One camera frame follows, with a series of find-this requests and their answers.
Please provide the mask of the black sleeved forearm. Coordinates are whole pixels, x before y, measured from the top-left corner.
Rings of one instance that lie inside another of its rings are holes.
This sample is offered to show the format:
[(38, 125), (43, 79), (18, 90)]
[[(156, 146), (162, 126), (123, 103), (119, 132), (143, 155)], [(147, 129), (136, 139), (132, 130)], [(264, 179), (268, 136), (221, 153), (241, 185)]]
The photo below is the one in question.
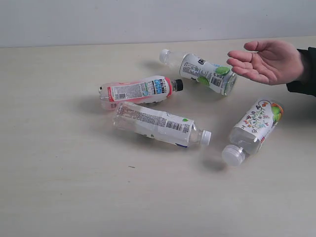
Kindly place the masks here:
[(287, 90), (293, 93), (316, 96), (316, 48), (298, 49), (303, 63), (303, 73), (295, 80), (287, 83)]

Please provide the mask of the open palm human hand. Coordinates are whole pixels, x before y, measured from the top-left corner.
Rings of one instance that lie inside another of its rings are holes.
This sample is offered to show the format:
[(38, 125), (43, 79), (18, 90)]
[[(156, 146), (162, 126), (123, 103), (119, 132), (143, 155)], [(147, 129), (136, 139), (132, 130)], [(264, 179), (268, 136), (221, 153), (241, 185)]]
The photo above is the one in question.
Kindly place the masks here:
[(228, 52), (227, 63), (239, 76), (267, 85), (287, 84), (300, 79), (305, 67), (302, 54), (290, 43), (255, 40), (244, 51)]

